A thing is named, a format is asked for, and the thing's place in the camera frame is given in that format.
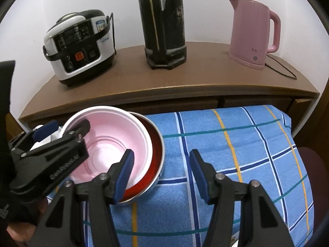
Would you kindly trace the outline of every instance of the silver bolt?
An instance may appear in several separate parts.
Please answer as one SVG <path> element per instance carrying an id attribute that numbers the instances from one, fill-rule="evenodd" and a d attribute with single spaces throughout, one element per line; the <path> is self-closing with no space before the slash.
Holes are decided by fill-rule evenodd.
<path id="1" fill-rule="evenodd" d="M 223 173 L 219 172 L 218 174 L 216 174 L 216 178 L 218 180 L 223 180 L 225 178 L 225 175 Z"/>
<path id="2" fill-rule="evenodd" d="M 101 173 L 101 174 L 99 175 L 99 178 L 100 178 L 101 180 L 106 180 L 106 179 L 107 179 L 107 173 L 105 173 L 105 172 Z"/>
<path id="3" fill-rule="evenodd" d="M 255 188 L 259 187 L 260 183 L 257 180 L 252 180 L 251 185 Z"/>
<path id="4" fill-rule="evenodd" d="M 65 182 L 64 182 L 64 186 L 65 187 L 70 187 L 70 186 L 72 186 L 72 180 L 66 180 Z"/>

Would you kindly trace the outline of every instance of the white wall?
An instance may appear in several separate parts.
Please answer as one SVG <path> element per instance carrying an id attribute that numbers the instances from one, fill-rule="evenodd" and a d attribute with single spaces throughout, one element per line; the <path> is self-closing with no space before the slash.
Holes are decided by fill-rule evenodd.
<path id="1" fill-rule="evenodd" d="M 329 36 L 312 7 L 306 0 L 258 1 L 281 18 L 276 55 L 322 92 L 329 76 Z M 17 0 L 0 24 L 0 60 L 17 60 L 10 109 L 15 118 L 54 75 L 42 53 L 46 30 L 61 16 L 87 9 L 114 13 L 118 49 L 144 44 L 138 0 Z M 187 41 L 230 43 L 233 9 L 229 0 L 184 0 L 184 18 Z"/>

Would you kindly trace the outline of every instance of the black cylindrical container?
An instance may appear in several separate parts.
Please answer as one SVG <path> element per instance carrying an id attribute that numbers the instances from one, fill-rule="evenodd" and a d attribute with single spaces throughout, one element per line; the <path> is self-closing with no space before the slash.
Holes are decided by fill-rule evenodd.
<path id="1" fill-rule="evenodd" d="M 152 69 L 186 61 L 183 0 L 139 0 L 145 55 Z"/>

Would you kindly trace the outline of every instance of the pink basin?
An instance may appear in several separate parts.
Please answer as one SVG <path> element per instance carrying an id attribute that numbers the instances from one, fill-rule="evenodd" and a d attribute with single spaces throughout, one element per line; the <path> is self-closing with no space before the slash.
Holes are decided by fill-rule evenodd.
<path id="1" fill-rule="evenodd" d="M 84 137 L 89 158 L 71 174 L 75 183 L 92 180 L 119 162 L 125 150 L 134 151 L 135 162 L 127 189 L 146 174 L 152 161 L 152 142 L 143 124 L 130 113 L 108 106 L 84 109 L 73 115 L 63 126 L 60 137 L 81 119 L 88 119 L 90 132 Z"/>

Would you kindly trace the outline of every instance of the person's skin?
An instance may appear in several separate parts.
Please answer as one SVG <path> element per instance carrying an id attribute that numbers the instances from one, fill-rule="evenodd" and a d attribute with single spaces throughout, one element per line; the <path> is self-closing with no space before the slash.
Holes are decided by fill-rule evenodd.
<path id="1" fill-rule="evenodd" d="M 40 221 L 40 219 L 42 218 L 47 207 L 48 207 L 48 200 L 46 198 L 42 199 L 39 202 L 39 206 L 38 206 L 40 212 L 38 221 Z M 36 230 L 36 226 L 23 222 L 11 223 L 7 227 L 7 232 L 12 237 L 12 239 L 15 240 L 17 243 L 29 242 L 35 230 Z"/>

